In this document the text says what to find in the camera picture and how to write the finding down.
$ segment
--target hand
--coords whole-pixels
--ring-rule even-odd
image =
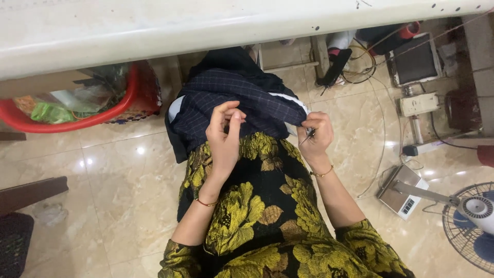
[[[230,176],[239,158],[240,124],[246,115],[236,107],[239,101],[227,101],[214,108],[211,121],[206,129],[212,156],[211,176],[221,181],[221,185]],[[230,125],[228,134],[225,127]]]
[[[300,152],[314,171],[316,171],[314,169],[316,165],[324,168],[329,163],[326,149],[334,139],[329,115],[323,112],[311,112],[307,115],[307,120],[302,122],[302,126],[297,127]],[[316,133],[313,138],[308,138],[300,144],[307,137],[306,128],[316,129]]]

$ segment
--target black and yellow floral dress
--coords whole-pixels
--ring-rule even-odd
[[[191,153],[178,220],[211,170],[207,143]],[[158,277],[412,278],[368,220],[335,231],[317,209],[299,151],[263,133],[240,141],[240,158],[223,186],[206,240],[169,241]]]

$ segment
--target navy plaid fabric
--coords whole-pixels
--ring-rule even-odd
[[[293,95],[289,89],[286,90],[270,93]],[[288,137],[285,122],[300,126],[307,118],[300,105],[272,96],[243,76],[222,69],[200,73],[185,85],[182,93],[185,97],[171,128],[188,143],[187,152],[207,141],[206,128],[214,107],[229,100],[239,100],[238,108],[247,115],[240,128],[241,137],[264,132],[284,139]]]

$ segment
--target electric fan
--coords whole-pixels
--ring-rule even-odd
[[[445,204],[443,227],[453,248],[471,264],[494,274],[494,182],[471,185],[451,196],[428,191],[428,187],[402,164],[377,198],[405,220],[421,198]]]
[[[446,237],[465,260],[494,274],[494,183],[471,185],[452,197],[460,204],[444,206]]]

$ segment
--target gold bracelet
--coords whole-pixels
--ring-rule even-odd
[[[316,174],[316,173],[314,173],[314,172],[310,172],[310,174],[311,174],[311,175],[314,175],[314,176],[316,176],[316,177],[321,177],[321,178],[322,178],[322,177],[324,177],[325,175],[329,174],[329,173],[333,170],[333,168],[334,168],[334,165],[331,165],[331,169],[330,169],[329,171],[327,171],[326,173],[322,174],[322,175],[318,175],[318,174]]]
[[[199,198],[195,199],[196,201],[198,201],[201,205],[204,205],[206,207],[212,207],[214,206],[215,204],[218,203],[218,201],[214,202],[214,203],[211,203],[211,204],[204,204],[203,202],[199,201]]]

